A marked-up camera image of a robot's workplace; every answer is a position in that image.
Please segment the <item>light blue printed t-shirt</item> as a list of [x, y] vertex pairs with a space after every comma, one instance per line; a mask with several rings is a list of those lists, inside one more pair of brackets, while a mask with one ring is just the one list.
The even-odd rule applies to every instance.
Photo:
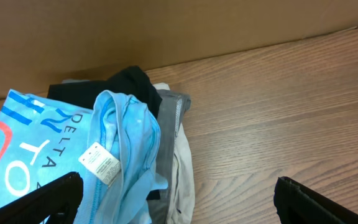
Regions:
[[0, 110], [0, 208], [69, 173], [83, 179], [76, 223], [150, 223], [160, 127], [133, 95], [102, 91], [92, 109], [11, 90]]

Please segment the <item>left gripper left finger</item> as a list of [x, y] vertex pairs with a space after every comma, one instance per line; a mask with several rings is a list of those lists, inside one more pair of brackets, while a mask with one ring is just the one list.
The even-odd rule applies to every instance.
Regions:
[[69, 172], [0, 208], [0, 224], [72, 224], [83, 198], [83, 179]]

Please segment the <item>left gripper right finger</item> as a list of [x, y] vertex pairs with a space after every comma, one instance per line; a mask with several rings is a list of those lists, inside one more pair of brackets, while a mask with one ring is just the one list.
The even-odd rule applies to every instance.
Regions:
[[358, 214], [289, 177], [279, 177], [273, 203], [281, 224], [358, 224]]

